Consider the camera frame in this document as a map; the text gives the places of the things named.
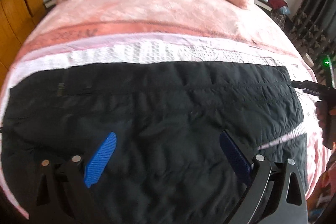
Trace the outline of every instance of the hand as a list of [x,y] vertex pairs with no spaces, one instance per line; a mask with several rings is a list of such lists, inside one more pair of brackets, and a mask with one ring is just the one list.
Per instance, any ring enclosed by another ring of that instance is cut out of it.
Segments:
[[[319,126],[324,129],[326,126],[327,119],[327,103],[325,101],[318,101],[315,103],[316,106],[316,115],[319,120]],[[333,108],[329,111],[329,114],[332,116],[336,116],[336,108]]]

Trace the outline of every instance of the blue plastic bag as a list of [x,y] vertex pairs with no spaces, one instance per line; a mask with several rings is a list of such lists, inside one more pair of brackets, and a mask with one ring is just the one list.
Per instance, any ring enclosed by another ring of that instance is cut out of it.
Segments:
[[287,6],[283,6],[279,9],[279,14],[280,15],[290,15],[291,12]]

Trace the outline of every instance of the clothing pile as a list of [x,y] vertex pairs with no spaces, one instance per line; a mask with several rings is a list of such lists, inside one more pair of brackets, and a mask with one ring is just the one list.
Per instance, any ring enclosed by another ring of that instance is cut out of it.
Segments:
[[290,10],[288,4],[285,0],[264,0],[267,2],[274,10],[277,10],[280,15],[290,15]]
[[280,15],[276,10],[273,10],[270,17],[281,28],[281,30],[284,30],[286,22],[285,15]]

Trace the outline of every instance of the black device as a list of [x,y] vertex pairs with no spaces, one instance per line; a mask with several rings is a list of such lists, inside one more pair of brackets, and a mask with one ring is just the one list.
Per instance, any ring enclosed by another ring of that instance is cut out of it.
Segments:
[[[305,192],[293,159],[271,163],[263,155],[253,155],[228,130],[221,133],[219,143],[238,179],[247,185],[224,224],[307,224]],[[80,156],[63,164],[41,163],[29,223],[109,223],[84,183],[84,165]],[[273,183],[273,190],[263,213],[257,216],[268,183]]]
[[302,89],[303,92],[318,96],[320,100],[325,101],[327,106],[326,126],[323,129],[323,145],[330,150],[333,149],[333,142],[336,142],[336,116],[331,116],[329,111],[336,106],[336,89],[334,80],[334,70],[329,55],[323,57],[321,66],[324,70],[326,85],[311,81],[293,81],[292,86]]
[[[303,92],[318,96],[321,100],[327,103],[328,112],[336,106],[336,89],[305,80],[304,82],[293,81],[292,86],[297,89],[302,89]],[[336,141],[336,116],[331,116],[327,113],[326,126],[323,129],[323,145],[330,150],[333,148],[333,142]]]

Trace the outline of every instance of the wooden wardrobe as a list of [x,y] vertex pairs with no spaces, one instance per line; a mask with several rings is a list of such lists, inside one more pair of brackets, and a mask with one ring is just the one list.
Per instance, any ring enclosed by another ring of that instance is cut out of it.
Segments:
[[45,14],[43,0],[0,0],[0,86],[21,45]]

